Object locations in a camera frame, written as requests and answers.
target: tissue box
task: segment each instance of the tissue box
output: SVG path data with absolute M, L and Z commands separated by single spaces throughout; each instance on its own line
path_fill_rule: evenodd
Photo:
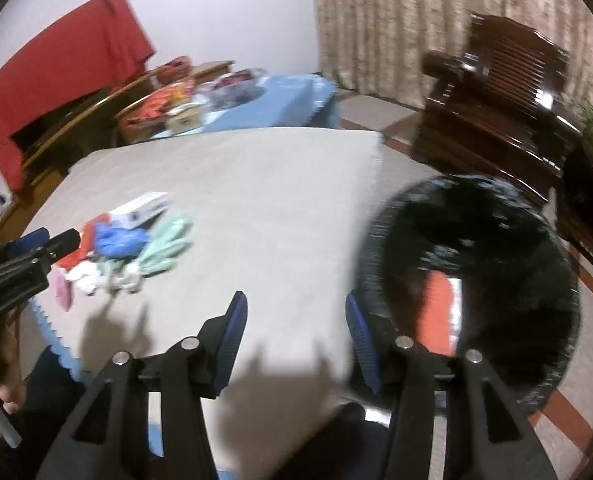
M 134 229 L 170 206 L 167 193 L 145 193 L 109 212 L 110 221 Z

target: table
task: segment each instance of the table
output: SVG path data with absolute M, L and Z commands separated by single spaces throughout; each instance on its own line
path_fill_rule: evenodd
M 204 400 L 216 465 L 269 475 L 320 427 L 352 362 L 344 299 L 372 214 L 381 136 L 267 128 L 176 137 L 95 152 L 46 201 L 27 231 L 57 234 L 147 191 L 167 191 L 193 220 L 179 267 L 111 301 L 50 291 L 40 316 L 64 365 L 97 372 L 118 350 L 157 354 L 221 315 L 236 290 L 250 308 L 230 386 Z M 160 418 L 151 399 L 150 422 Z

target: trash can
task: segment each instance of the trash can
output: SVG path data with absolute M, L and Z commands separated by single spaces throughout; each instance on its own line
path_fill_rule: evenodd
M 526 414 L 544 405 L 563 378 L 580 327 L 577 279 L 549 224 L 504 180 L 424 180 L 372 221 L 356 296 L 417 338 L 432 271 L 459 283 L 454 353 L 480 350 Z

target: beige patterned curtain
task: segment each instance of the beige patterned curtain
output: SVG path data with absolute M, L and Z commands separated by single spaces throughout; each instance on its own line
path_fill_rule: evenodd
M 593 102 L 593 15 L 582 0 L 317 0 L 323 73 L 345 88 L 423 107 L 427 50 L 461 54 L 469 12 L 536 28 L 570 54 L 567 101 Z

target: pink object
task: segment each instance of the pink object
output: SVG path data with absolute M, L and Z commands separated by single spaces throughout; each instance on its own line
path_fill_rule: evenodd
M 54 266 L 49 274 L 50 289 L 54 292 L 56 302 L 67 312 L 72 306 L 72 284 L 65 279 L 65 271 Z

